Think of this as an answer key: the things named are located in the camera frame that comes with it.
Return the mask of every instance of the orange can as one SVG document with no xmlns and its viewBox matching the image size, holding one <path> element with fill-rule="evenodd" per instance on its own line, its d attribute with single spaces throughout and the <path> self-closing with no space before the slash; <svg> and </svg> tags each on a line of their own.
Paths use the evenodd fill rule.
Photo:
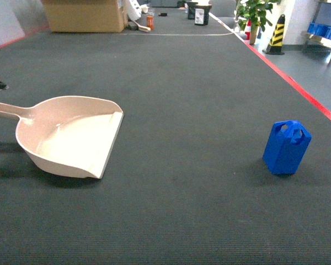
<svg viewBox="0 0 331 265">
<path fill-rule="evenodd" d="M 147 16 L 147 26 L 153 30 L 153 16 L 152 15 L 148 15 Z"/>
</svg>

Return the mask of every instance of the gray floor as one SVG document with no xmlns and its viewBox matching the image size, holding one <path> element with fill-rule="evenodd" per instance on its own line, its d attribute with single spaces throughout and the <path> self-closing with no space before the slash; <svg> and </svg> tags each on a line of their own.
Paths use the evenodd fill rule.
<svg viewBox="0 0 331 265">
<path fill-rule="evenodd" d="M 262 52 L 267 44 L 266 40 L 259 40 L 254 47 L 331 111 L 331 52 L 287 51 L 283 45 L 284 55 L 267 55 Z"/>
</svg>

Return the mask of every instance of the white line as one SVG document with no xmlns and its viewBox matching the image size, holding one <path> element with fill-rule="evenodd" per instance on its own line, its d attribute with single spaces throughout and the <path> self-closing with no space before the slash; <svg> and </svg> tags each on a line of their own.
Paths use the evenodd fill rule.
<svg viewBox="0 0 331 265">
<path fill-rule="evenodd" d="M 118 35 L 140 35 L 140 36 L 226 36 L 231 35 L 231 33 L 223 33 L 223 34 L 160 34 L 160 33 L 118 33 Z"/>
<path fill-rule="evenodd" d="M 234 34 L 239 40 L 241 40 L 242 42 L 244 42 L 243 38 L 240 37 L 238 34 L 236 34 L 234 32 L 233 29 L 231 29 L 230 27 L 228 27 L 225 23 L 223 23 L 222 20 L 220 20 L 218 17 L 216 17 L 215 15 L 213 15 L 211 12 L 209 12 L 209 15 L 214 19 L 216 20 L 218 23 L 220 23 L 223 27 L 225 27 L 226 29 L 228 29 L 232 34 Z"/>
</svg>

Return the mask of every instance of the white wall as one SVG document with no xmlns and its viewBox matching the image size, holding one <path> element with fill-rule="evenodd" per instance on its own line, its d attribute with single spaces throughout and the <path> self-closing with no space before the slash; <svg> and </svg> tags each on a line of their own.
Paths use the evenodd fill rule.
<svg viewBox="0 0 331 265">
<path fill-rule="evenodd" d="M 8 1 L 0 1 L 0 45 L 24 37 L 24 32 Z"/>
<path fill-rule="evenodd" d="M 274 33 L 278 18 L 284 14 L 285 31 L 283 45 L 301 45 L 305 39 L 301 37 L 302 31 L 307 31 L 313 19 L 318 2 L 313 0 L 282 0 L 275 4 L 273 13 L 267 13 L 267 18 L 273 26 L 266 25 L 266 31 L 262 33 L 260 42 L 268 43 Z"/>
<path fill-rule="evenodd" d="M 283 39 L 284 44 L 304 44 L 306 39 L 301 36 L 301 33 L 308 30 L 317 6 L 317 1 L 296 0 L 290 23 Z"/>
<path fill-rule="evenodd" d="M 0 0 L 0 45 L 48 26 L 40 0 Z"/>
</svg>

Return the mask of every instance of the beige dustpan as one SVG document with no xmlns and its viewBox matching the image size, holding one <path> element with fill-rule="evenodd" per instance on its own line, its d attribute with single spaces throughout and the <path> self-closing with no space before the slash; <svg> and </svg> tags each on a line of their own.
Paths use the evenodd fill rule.
<svg viewBox="0 0 331 265">
<path fill-rule="evenodd" d="M 0 103 L 0 117 L 18 120 L 16 139 L 42 170 L 101 178 L 123 112 L 109 100 L 65 96 L 31 108 Z"/>
</svg>

